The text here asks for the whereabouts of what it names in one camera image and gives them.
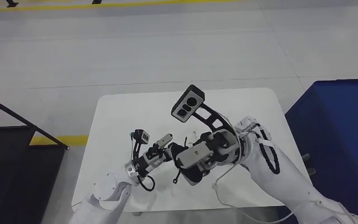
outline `white floor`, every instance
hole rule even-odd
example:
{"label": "white floor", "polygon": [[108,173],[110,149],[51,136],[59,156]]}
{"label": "white floor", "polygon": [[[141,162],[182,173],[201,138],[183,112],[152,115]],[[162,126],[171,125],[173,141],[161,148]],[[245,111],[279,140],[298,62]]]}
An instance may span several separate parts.
{"label": "white floor", "polygon": [[[56,136],[88,134],[103,95],[182,91],[190,83],[269,87],[286,112],[316,80],[358,78],[357,58],[353,0],[0,13],[0,102]],[[0,114],[0,125],[12,124]],[[68,170],[78,172],[83,150],[66,155],[44,223],[70,218],[76,175]],[[248,223],[230,210],[121,220],[214,223],[217,212],[220,222]]]}

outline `cable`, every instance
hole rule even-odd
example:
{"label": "cable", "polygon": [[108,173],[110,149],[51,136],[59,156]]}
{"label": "cable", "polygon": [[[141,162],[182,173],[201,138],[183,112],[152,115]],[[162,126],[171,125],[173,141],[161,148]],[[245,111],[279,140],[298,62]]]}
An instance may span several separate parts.
{"label": "cable", "polygon": [[338,205],[341,207],[341,209],[342,209],[343,212],[339,212],[339,211],[336,211],[336,210],[327,208],[327,207],[325,207],[325,206],[322,205],[321,201],[319,201],[319,202],[315,201],[315,203],[316,203],[316,205],[318,205],[319,207],[322,207],[322,208],[325,208],[325,209],[327,209],[327,210],[330,210],[331,212],[334,212],[334,213],[337,213],[337,214],[346,215],[346,216],[348,216],[348,218],[351,219],[351,220],[352,220],[352,217],[351,217],[351,216],[354,215],[353,213],[350,213],[350,212],[343,206],[343,204],[340,203],[340,202],[337,202],[337,203],[338,203]]}
{"label": "cable", "polygon": [[140,186],[142,186],[142,187],[144,188],[144,190],[146,190],[146,191],[148,191],[148,192],[151,192],[151,191],[154,190],[154,187],[156,186],[156,182],[154,181],[154,179],[153,179],[151,176],[147,175],[147,177],[150,178],[150,179],[152,180],[152,182],[153,182],[153,186],[152,186],[151,189],[147,188],[147,187],[143,184],[143,182],[142,182],[142,180],[140,179],[140,177],[137,176]]}
{"label": "cable", "polygon": [[[223,175],[221,175],[219,178],[217,178],[216,182],[213,184],[213,189],[215,190],[215,194],[216,194],[216,198],[218,199],[218,201],[220,202],[220,204],[224,205],[224,206],[229,206],[229,207],[232,207],[232,208],[237,208],[231,204],[226,204],[224,202],[222,202],[219,198],[219,193],[218,193],[218,181],[223,178],[228,172],[230,172],[235,166],[237,166],[239,163],[235,163],[232,167],[230,167],[230,169],[228,169]],[[273,221],[273,222],[264,222],[264,221],[259,221],[259,220],[256,220],[254,218],[252,218],[251,216],[249,216],[248,214],[242,212],[245,216],[247,216],[249,219],[255,221],[255,222],[258,222],[258,223],[263,223],[263,224],[275,224],[275,223],[279,223],[279,222],[282,222],[286,219],[288,219],[290,216],[293,215],[293,213],[302,205],[306,204],[306,203],[310,203],[310,202],[314,202],[314,201],[304,201],[303,203],[299,204],[298,206],[296,206],[290,214],[288,214],[287,216],[285,216],[284,218],[280,219],[280,220],[277,220],[277,221]]]}
{"label": "cable", "polygon": [[185,140],[184,140],[184,148],[186,148],[186,141],[188,140],[188,137],[185,137]]}
{"label": "cable", "polygon": [[181,174],[181,170],[178,171],[177,176],[173,179],[173,183],[176,184],[178,182],[179,176]]}

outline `blue container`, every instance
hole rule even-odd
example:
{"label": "blue container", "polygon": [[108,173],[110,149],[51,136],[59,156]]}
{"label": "blue container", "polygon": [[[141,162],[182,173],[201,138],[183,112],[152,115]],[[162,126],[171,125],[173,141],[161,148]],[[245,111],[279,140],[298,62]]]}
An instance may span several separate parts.
{"label": "blue container", "polygon": [[285,116],[313,185],[358,214],[358,80],[317,81]]}

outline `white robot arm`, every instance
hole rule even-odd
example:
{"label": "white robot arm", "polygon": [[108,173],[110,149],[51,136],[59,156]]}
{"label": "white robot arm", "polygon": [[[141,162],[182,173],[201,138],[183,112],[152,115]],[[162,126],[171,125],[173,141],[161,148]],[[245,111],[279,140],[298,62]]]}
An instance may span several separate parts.
{"label": "white robot arm", "polygon": [[[215,166],[240,164],[250,172],[252,180],[262,190],[283,202],[300,224],[358,223],[356,215],[315,189],[254,118],[247,116],[234,127],[229,120],[206,106],[204,100],[204,93],[191,85],[174,105],[172,115],[181,122],[194,116],[212,132],[202,134],[192,147],[171,143],[166,148],[172,140],[172,135],[167,134],[139,157],[140,146],[148,144],[149,135],[143,130],[136,130],[131,136],[136,140],[133,160],[117,173],[105,174],[95,183],[95,191],[81,202],[70,224],[116,224],[131,193],[131,186],[141,185],[145,190],[152,191],[155,183],[148,174],[169,161],[173,161],[179,170],[174,184],[180,174],[190,185],[196,185]],[[204,119],[195,113],[199,107],[211,116]],[[216,120],[222,123],[219,128],[213,126]],[[151,189],[142,183],[146,177],[153,181]],[[99,203],[108,200],[118,201],[110,211]]]}

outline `black camera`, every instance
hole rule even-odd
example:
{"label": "black camera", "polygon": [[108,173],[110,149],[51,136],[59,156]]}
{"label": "black camera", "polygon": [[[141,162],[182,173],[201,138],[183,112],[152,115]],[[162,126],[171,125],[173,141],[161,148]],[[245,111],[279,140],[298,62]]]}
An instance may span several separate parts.
{"label": "black camera", "polygon": [[190,85],[172,108],[172,115],[186,122],[205,100],[205,94],[194,85]]}
{"label": "black camera", "polygon": [[148,144],[149,142],[149,135],[147,132],[145,132],[142,129],[136,129],[133,134],[133,138],[138,142],[139,144]]}

